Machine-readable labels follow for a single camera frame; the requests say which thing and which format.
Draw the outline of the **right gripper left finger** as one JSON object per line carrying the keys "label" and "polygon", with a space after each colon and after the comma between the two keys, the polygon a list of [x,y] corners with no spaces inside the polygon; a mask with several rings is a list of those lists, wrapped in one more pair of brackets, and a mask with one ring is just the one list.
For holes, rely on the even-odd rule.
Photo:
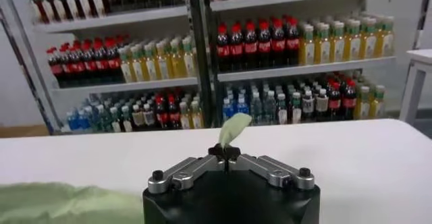
{"label": "right gripper left finger", "polygon": [[147,190],[151,194],[164,194],[170,188],[189,190],[206,172],[221,171],[225,167],[224,150],[220,144],[208,149],[205,157],[188,157],[166,171],[156,170],[148,179]]}

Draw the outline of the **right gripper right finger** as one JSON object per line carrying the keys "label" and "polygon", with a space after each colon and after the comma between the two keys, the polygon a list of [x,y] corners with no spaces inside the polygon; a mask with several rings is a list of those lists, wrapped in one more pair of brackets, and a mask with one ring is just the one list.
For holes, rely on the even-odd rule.
{"label": "right gripper right finger", "polygon": [[299,190],[315,188],[315,177],[309,168],[297,169],[267,155],[253,157],[242,154],[239,148],[232,146],[224,148],[224,157],[227,159],[228,169],[251,171],[264,178],[273,187],[286,188],[289,184],[293,184]]}

